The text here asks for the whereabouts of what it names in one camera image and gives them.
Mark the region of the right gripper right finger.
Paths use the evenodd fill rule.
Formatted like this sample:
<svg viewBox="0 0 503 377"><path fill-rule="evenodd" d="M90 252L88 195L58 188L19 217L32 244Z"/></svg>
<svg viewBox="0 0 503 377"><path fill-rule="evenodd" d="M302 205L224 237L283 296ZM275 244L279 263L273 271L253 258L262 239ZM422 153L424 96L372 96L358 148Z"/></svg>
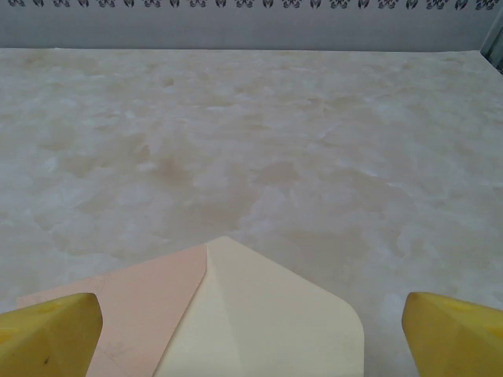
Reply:
<svg viewBox="0 0 503 377"><path fill-rule="evenodd" d="M420 377L503 377L503 310L412 292L402 330Z"/></svg>

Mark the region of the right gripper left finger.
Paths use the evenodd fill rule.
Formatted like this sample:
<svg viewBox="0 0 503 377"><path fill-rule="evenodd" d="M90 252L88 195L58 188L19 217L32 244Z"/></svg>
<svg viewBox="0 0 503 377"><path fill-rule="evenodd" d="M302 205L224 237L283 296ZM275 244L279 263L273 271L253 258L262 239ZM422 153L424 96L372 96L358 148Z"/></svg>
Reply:
<svg viewBox="0 0 503 377"><path fill-rule="evenodd" d="M92 293L0 313L0 377L86 377L102 325Z"/></svg>

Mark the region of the pink envelope with cream flap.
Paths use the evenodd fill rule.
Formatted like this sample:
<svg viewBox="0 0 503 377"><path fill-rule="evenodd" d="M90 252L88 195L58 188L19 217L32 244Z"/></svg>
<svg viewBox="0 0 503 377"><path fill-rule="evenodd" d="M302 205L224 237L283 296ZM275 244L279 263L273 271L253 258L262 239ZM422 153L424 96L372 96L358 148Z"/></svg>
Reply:
<svg viewBox="0 0 503 377"><path fill-rule="evenodd" d="M353 308L229 237L18 299L97 296L86 377L363 377Z"/></svg>

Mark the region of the aluminium frame post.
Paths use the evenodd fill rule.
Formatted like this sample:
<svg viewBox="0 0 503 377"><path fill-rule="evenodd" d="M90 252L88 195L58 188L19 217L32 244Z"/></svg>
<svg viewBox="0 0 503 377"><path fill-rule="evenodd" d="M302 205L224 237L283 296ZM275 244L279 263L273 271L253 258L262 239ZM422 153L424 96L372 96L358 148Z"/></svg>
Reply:
<svg viewBox="0 0 503 377"><path fill-rule="evenodd" d="M503 75L503 0L480 49L483 57Z"/></svg>

